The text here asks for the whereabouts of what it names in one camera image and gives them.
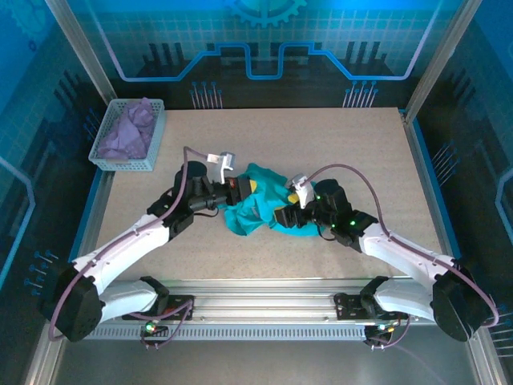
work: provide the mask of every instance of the teal shirt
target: teal shirt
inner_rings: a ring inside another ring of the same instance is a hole
[[[226,225],[235,234],[248,236],[260,226],[267,225],[270,229],[297,237],[318,236],[317,226],[313,223],[308,223],[301,229],[296,226],[286,229],[276,222],[274,209],[290,205],[288,200],[290,191],[285,187],[287,182],[285,176],[254,163],[249,164],[248,169],[241,176],[247,176],[256,181],[257,187],[238,205],[223,207]]]

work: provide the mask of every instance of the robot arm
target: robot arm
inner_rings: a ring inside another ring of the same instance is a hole
[[[72,287],[55,323],[70,341],[79,341],[99,323],[120,315],[135,312],[150,312],[146,315],[151,316],[163,314],[168,306],[169,292],[154,278],[143,277],[137,282],[112,286],[111,283],[140,258],[183,232],[194,221],[195,212],[217,209],[219,205],[236,205],[254,191],[256,184],[247,178],[224,177],[224,170],[231,168],[233,163],[233,156],[229,157],[228,163],[223,162],[225,157],[221,154],[217,159],[221,166],[216,168],[216,174],[220,176],[216,175],[215,179],[222,183],[210,182],[206,166],[189,161],[187,175],[183,175],[182,167],[175,175],[173,188],[153,203],[130,229],[72,263],[54,264],[46,275],[39,312],[51,320],[70,282],[89,266]],[[183,178],[186,180],[184,193],[176,203]],[[176,205],[175,210],[164,217],[172,205]]]
[[[413,289],[410,286],[406,290],[401,282],[377,277],[358,298],[347,295],[336,298],[339,319],[365,316],[388,319],[396,316],[393,313],[406,313],[435,321],[452,338],[467,341],[490,317],[489,306],[475,290],[444,267],[456,268],[471,279],[453,258],[395,234],[385,234],[378,219],[352,208],[336,180],[322,180],[315,187],[293,183],[293,191],[297,192],[299,201],[275,211],[278,223],[284,227],[302,227],[313,222],[328,228],[338,243],[381,259],[417,282]]]

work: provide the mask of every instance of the beige tabletop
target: beige tabletop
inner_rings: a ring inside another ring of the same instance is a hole
[[[236,154],[248,163],[291,177],[347,163],[362,171],[382,203],[386,224],[412,241],[440,251],[410,147],[396,108],[310,108],[168,111],[153,172],[117,172],[98,245],[132,226],[171,187],[182,147]],[[335,177],[355,209],[376,215],[367,187],[349,171]],[[224,216],[196,217],[175,240],[128,269],[121,279],[371,278],[402,275],[384,262],[319,237],[292,237],[262,227],[248,237],[232,233]]]

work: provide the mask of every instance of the purple cable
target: purple cable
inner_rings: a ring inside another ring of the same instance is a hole
[[[202,154],[201,152],[198,152],[196,150],[193,150],[192,148],[189,148],[189,147],[184,147],[184,170],[183,170],[183,175],[187,176],[187,171],[188,171],[188,157],[187,157],[187,151],[201,157],[201,158],[204,158],[204,159],[207,159],[207,156],[205,154]],[[112,250],[113,248],[115,248],[117,245],[119,245],[121,242],[123,241],[126,241],[128,238],[130,237],[138,237],[139,234],[144,231],[145,229],[148,229],[150,227],[152,227],[153,225],[155,225],[156,223],[162,221],[163,219],[165,219],[166,217],[168,217],[176,208],[176,206],[180,203],[180,199],[182,199],[182,196],[184,195],[184,190],[185,190],[185,183],[187,181],[187,178],[186,177],[183,177],[182,178],[182,181],[180,183],[180,189],[178,191],[178,194],[176,195],[176,199],[175,201],[173,202],[173,204],[171,205],[171,207],[164,213],[162,214],[160,217],[158,217],[157,219],[155,219],[154,221],[151,221],[149,223],[147,223],[146,225],[142,225],[141,227],[139,227],[138,229],[134,229],[133,232],[130,232],[130,233],[126,233],[125,235],[123,235],[122,237],[116,239],[115,241],[113,241],[110,245],[106,246],[102,251],[100,251],[95,258],[91,259],[80,271],[77,275],[75,275],[75,277],[71,280],[71,282],[68,284],[67,288],[63,291],[63,295],[61,295],[61,298],[59,299],[59,301],[57,302],[57,305],[55,305],[55,309],[54,309],[54,313],[52,314],[51,316],[51,320],[50,320],[50,328],[48,329],[48,339],[50,339],[50,341],[52,342],[56,342],[62,338],[64,338],[64,334],[61,334],[61,335],[58,335],[56,336],[55,335],[55,323],[57,322],[57,318],[59,317],[59,314],[61,312],[61,309],[63,308],[63,305],[64,305],[64,302],[66,301],[66,299],[68,298],[68,296],[70,295],[71,291],[73,290],[73,288],[75,287],[76,283],[79,281],[79,279],[81,277],[83,277],[83,275],[95,264],[97,263],[100,259],[102,259],[105,254],[107,252],[109,252],[110,250]]]
[[[384,339],[381,339],[381,338],[376,337],[376,338],[371,338],[371,339],[373,339],[374,341],[381,342],[381,343],[387,343]],[[389,345],[384,346],[383,348],[391,347],[391,346],[392,346],[392,344],[389,344]],[[447,383],[438,375],[438,373],[436,371],[434,371],[433,369],[431,369],[430,366],[423,359],[418,357],[413,351],[409,351],[405,347],[402,347],[400,345],[395,345],[395,344],[394,344],[394,348],[399,349],[400,351],[409,355],[412,359],[415,359],[416,361],[418,361],[422,366],[424,366],[426,368],[427,371],[429,371],[431,373],[431,375],[433,377],[435,377],[438,380],[439,383],[441,383],[442,385],[447,385]]]
[[[165,345],[168,345],[176,337],[176,335],[178,334],[178,330],[182,327],[182,325],[184,324],[185,319],[187,318],[189,312],[191,311],[192,301],[189,300],[189,301],[185,302],[184,304],[180,305],[179,307],[177,307],[176,309],[174,309],[173,311],[171,311],[169,313],[166,313],[166,314],[162,314],[162,315],[157,316],[157,317],[148,317],[148,316],[144,316],[144,315],[137,314],[137,313],[130,313],[130,315],[133,316],[133,317],[139,318],[139,319],[145,319],[145,320],[148,320],[148,321],[152,321],[152,320],[163,319],[163,318],[169,317],[169,316],[171,316],[173,314],[178,313],[179,311],[181,311],[185,307],[187,307],[187,310],[185,311],[184,316],[181,318],[180,323],[176,327],[175,331],[173,331],[172,334],[169,336],[169,338],[166,339],[164,342],[156,343],[154,345],[155,349],[159,349],[159,347],[163,347]],[[141,342],[146,346],[146,348],[149,348],[151,346],[144,339],[144,335],[141,337]]]
[[[383,349],[387,349],[389,347],[393,347],[393,346],[397,345],[399,343],[399,341],[401,341],[404,338],[404,336],[408,332],[408,329],[410,329],[410,317],[408,317],[408,320],[406,321],[406,326],[404,327],[404,330],[402,331],[401,335],[395,341],[387,342],[384,339],[380,339],[380,338],[372,338],[372,339],[379,341],[381,343],[384,343]]]
[[[325,166],[323,168],[319,168],[316,172],[314,172],[307,180],[305,180],[305,182],[303,182],[301,187],[304,186],[305,184],[311,182],[313,180],[313,178],[318,176],[321,172],[324,172],[327,169],[336,168],[336,167],[345,168],[347,170],[350,170],[350,171],[354,172],[355,174],[357,174],[365,182],[365,184],[367,185],[367,187],[370,190],[370,193],[372,194],[372,197],[374,198],[374,203],[376,204],[376,210],[378,211],[379,225],[382,227],[383,233],[392,242],[394,242],[397,245],[400,245],[402,248],[407,249],[407,250],[409,250],[412,253],[417,254],[419,257],[423,257],[423,258],[427,259],[430,262],[433,262],[433,263],[436,263],[436,264],[440,265],[441,267],[449,270],[451,273],[453,273],[458,278],[460,278],[462,281],[464,281],[490,307],[491,313],[494,316],[494,319],[493,319],[492,322],[490,322],[488,324],[485,323],[485,324],[483,324],[483,326],[485,326],[485,327],[493,327],[493,326],[497,325],[497,323],[499,323],[499,312],[497,311],[497,308],[495,307],[494,302],[491,300],[491,298],[484,291],[481,290],[481,288],[479,286],[477,286],[475,284],[475,282],[473,282],[471,279],[469,279],[465,274],[463,274],[461,271],[459,271],[455,267],[445,263],[444,261],[439,261],[436,257],[432,257],[429,254],[426,254],[426,253],[424,253],[424,252],[422,252],[420,250],[415,249],[414,247],[412,247],[410,245],[407,245],[406,243],[404,243],[402,241],[399,241],[396,237],[394,237],[393,235],[390,234],[390,231],[386,228],[385,222],[383,221],[382,207],[381,207],[381,205],[379,203],[379,199],[378,199],[378,195],[376,194],[376,191],[374,190],[374,188],[372,187],[372,184],[369,182],[369,180],[366,178],[366,176],[363,175],[356,168],[354,168],[352,166],[349,166],[348,164],[339,164],[339,163],[329,164],[329,165],[327,165],[327,166]]]

